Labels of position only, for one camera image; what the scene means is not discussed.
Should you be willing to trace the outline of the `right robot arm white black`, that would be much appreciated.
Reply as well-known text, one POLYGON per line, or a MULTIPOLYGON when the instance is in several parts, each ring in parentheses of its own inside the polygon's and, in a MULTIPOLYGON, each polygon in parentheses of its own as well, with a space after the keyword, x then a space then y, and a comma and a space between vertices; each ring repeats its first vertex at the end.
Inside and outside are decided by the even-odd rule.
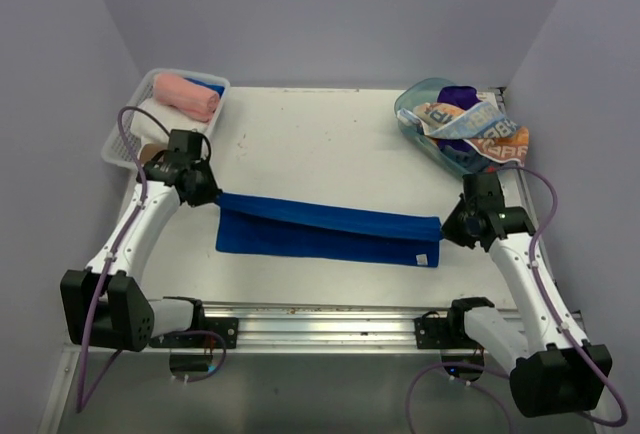
POLYGON ((594 345, 574 320, 539 251, 539 229, 527 211, 505 203, 495 172, 467 174, 444 222, 445 239, 481 246, 497 266, 517 306, 517 331, 484 297, 452 302, 445 333, 451 343, 473 341, 508 376, 513 400, 528 418, 595 409, 612 368, 604 345, 594 345))

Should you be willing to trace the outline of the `royal blue towel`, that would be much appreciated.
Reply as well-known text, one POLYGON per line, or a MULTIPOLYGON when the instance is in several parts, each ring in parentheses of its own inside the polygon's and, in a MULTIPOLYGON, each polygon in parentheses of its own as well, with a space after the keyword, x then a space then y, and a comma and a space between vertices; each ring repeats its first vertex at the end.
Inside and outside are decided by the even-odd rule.
POLYGON ((223 193, 220 252, 436 268, 437 217, 223 193))

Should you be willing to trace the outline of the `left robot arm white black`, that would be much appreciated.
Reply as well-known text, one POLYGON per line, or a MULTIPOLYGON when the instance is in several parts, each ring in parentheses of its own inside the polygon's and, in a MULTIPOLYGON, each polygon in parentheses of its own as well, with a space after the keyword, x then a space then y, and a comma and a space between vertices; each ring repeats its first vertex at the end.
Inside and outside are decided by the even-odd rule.
POLYGON ((216 202, 221 194, 211 166, 211 144, 195 131, 173 130, 166 150, 147 161, 122 219, 103 249, 60 283, 71 341, 84 347, 142 351, 152 339, 174 335, 185 346, 208 333, 201 301, 149 299, 140 287, 161 232, 179 207, 216 202))

